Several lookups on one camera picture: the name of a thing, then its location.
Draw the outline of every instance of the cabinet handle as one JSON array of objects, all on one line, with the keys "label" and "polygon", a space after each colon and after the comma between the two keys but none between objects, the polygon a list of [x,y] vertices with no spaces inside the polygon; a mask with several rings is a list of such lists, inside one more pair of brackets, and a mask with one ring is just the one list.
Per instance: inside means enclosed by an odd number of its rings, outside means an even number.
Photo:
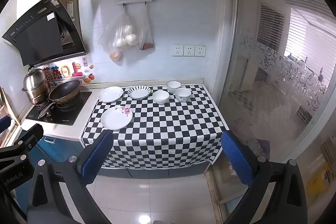
[{"label": "cabinet handle", "polygon": [[56,139],[54,139],[53,141],[48,141],[47,138],[44,137],[44,141],[45,141],[46,143],[55,143],[55,140],[56,140]]}]

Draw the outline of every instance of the frying pan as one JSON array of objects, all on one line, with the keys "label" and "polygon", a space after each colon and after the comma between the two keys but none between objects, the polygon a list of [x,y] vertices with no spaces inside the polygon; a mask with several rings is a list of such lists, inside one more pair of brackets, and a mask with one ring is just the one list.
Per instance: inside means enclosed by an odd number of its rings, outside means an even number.
[{"label": "frying pan", "polygon": [[81,82],[79,80],[70,80],[55,87],[49,94],[51,103],[41,111],[38,119],[42,118],[54,104],[62,105],[71,101],[78,94],[80,85]]}]

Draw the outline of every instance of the electrical socket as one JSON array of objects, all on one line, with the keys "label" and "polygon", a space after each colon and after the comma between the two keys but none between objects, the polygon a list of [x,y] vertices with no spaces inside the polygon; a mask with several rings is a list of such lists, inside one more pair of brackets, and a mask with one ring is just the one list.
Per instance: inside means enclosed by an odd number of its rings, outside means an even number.
[{"label": "electrical socket", "polygon": [[183,56],[183,45],[172,45],[171,56]]},{"label": "electrical socket", "polygon": [[195,56],[204,57],[205,56],[205,46],[196,46]]},{"label": "electrical socket", "polygon": [[195,46],[184,45],[183,56],[194,56]]}]

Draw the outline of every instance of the pot handle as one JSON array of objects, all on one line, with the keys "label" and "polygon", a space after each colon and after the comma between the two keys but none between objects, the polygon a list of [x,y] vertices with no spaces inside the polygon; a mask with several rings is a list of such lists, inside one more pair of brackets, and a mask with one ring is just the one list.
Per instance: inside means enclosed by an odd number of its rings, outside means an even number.
[{"label": "pot handle", "polygon": [[45,107],[45,109],[43,109],[43,110],[41,111],[40,115],[39,115],[37,118],[38,118],[38,119],[42,118],[42,117],[48,112],[48,110],[50,109],[50,107],[53,106],[53,104],[56,104],[56,102],[52,102],[51,104],[47,105],[47,106]]}]

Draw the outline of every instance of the black cooktop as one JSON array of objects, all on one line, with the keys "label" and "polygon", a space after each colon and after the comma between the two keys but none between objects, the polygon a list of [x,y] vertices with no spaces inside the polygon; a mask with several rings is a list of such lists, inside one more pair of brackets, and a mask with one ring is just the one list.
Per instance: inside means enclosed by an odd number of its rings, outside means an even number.
[{"label": "black cooktop", "polygon": [[92,93],[91,91],[80,92],[78,101],[76,101],[73,107],[67,111],[64,111],[61,108],[58,108],[56,105],[54,105],[53,108],[51,109],[50,117],[44,116],[38,119],[38,115],[41,113],[44,107],[41,108],[39,106],[34,106],[26,116],[26,119],[71,126],[75,123],[78,114],[81,112],[87,99],[89,99],[91,93]]}]

